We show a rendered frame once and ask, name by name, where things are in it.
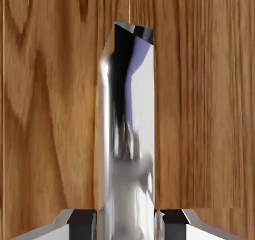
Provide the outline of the shiny silver drawer handle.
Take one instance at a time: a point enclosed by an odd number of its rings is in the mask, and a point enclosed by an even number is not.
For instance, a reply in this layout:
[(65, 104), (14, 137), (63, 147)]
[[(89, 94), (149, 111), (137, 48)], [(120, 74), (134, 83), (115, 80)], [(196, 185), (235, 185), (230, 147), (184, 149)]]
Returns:
[(99, 240), (157, 240), (153, 29), (115, 22), (98, 73)]

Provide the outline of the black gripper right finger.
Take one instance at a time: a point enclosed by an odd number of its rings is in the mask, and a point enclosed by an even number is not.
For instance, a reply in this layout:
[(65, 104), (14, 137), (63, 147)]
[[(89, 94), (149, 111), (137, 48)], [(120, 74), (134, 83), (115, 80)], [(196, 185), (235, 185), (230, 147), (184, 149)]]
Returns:
[(159, 210), (159, 240), (246, 240), (203, 223), (193, 209)]

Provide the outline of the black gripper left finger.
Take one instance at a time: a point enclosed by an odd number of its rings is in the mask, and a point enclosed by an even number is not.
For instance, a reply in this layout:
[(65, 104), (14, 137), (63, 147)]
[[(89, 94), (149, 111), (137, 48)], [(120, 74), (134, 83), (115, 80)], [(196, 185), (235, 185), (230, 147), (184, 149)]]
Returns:
[(43, 225), (10, 240), (96, 240), (94, 209), (63, 209), (52, 224)]

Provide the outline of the light wood drawer front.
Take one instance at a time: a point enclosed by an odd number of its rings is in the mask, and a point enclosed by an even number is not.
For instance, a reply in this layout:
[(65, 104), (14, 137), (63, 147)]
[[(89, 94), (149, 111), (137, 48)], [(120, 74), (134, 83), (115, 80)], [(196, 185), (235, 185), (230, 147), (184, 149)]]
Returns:
[(156, 206), (255, 240), (255, 0), (0, 0), (0, 240), (98, 206), (98, 61), (155, 31)]

